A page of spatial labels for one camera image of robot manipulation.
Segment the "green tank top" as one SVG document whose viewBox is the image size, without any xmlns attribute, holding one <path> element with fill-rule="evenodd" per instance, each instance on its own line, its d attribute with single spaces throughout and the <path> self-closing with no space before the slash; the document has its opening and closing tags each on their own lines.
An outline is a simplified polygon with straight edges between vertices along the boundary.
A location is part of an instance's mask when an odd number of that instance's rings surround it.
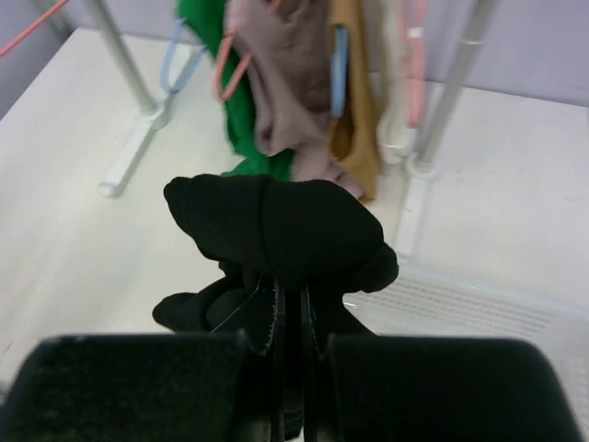
<svg viewBox="0 0 589 442">
<path fill-rule="evenodd" d="M 178 1 L 177 17 L 188 20 L 188 28 L 205 45 L 213 61 L 223 53 L 225 37 L 224 1 Z M 232 48 L 225 51 L 224 65 L 219 69 L 220 78 L 214 84 L 230 90 L 228 98 L 221 101 L 225 113 L 225 127 L 229 143 L 241 161 L 225 176 L 267 174 L 277 180 L 291 179 L 290 167 L 293 153 L 286 150 L 276 156 L 262 154 L 255 141 L 256 106 L 248 77 L 237 74 L 240 55 Z"/>
</svg>

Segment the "pink tank top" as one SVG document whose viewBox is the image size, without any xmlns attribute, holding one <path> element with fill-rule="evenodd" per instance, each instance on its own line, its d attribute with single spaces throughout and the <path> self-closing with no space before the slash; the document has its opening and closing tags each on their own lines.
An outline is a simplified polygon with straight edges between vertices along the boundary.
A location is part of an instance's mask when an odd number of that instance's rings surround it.
<svg viewBox="0 0 589 442">
<path fill-rule="evenodd" d="M 326 1 L 231 1 L 225 26 L 252 59 L 254 135 L 270 159 L 289 154 L 292 181 L 329 180 L 354 197 L 362 187 L 328 151 L 330 69 Z"/>
</svg>

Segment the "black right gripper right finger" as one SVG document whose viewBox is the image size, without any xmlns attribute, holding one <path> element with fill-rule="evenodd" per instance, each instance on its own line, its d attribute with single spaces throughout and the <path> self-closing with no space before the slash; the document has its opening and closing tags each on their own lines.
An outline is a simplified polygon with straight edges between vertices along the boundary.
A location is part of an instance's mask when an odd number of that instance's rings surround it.
<svg viewBox="0 0 589 442">
<path fill-rule="evenodd" d="M 370 333 L 300 293 L 307 441 L 579 441 L 548 359 L 515 339 Z"/>
</svg>

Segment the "pink wire hanger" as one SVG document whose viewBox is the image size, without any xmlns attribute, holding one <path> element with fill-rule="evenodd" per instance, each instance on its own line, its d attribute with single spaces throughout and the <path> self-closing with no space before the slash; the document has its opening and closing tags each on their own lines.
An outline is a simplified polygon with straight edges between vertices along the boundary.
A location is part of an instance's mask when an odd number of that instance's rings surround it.
<svg viewBox="0 0 589 442">
<path fill-rule="evenodd" d="M 2 49 L 0 57 L 5 57 L 15 47 L 17 47 L 23 40 L 25 40 L 31 33 L 35 32 L 41 25 L 45 24 L 51 17 L 60 12 L 67 4 L 68 0 L 55 1 L 44 13 L 42 13 L 35 21 L 29 24 L 25 29 L 18 33 L 11 41 L 9 41 Z"/>
</svg>

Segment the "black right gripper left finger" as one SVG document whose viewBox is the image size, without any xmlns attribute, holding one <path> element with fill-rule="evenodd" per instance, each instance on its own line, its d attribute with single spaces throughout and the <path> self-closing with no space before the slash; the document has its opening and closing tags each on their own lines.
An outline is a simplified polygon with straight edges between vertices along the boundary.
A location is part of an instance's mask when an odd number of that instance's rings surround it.
<svg viewBox="0 0 589 442">
<path fill-rule="evenodd" d="M 5 441 L 282 441 L 285 300 L 266 281 L 211 333 L 64 335 L 26 358 Z"/>
</svg>

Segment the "black tank top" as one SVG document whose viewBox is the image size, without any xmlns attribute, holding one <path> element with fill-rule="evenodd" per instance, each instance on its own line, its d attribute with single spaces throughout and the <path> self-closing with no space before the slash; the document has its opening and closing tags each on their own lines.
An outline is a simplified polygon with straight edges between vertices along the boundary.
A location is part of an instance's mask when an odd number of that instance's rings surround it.
<svg viewBox="0 0 589 442">
<path fill-rule="evenodd" d="M 380 222 L 356 198 L 326 180 L 279 181 L 265 175 L 177 177 L 164 188 L 169 212 L 223 277 L 197 293 L 177 293 L 153 309 L 173 332 L 245 330 L 269 341 L 274 289 L 310 297 L 319 342 L 364 334 L 343 304 L 398 277 L 398 258 Z"/>
</svg>

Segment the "blue wire hanger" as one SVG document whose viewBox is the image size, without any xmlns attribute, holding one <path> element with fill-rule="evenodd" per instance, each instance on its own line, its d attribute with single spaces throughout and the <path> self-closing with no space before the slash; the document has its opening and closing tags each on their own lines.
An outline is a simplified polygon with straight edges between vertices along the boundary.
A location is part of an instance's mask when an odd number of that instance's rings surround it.
<svg viewBox="0 0 589 442">
<path fill-rule="evenodd" d="M 181 46 L 180 37 L 188 29 L 185 17 L 177 18 L 159 71 L 159 85 L 169 95 L 177 95 L 191 80 L 203 56 L 208 52 L 205 45 Z"/>
</svg>

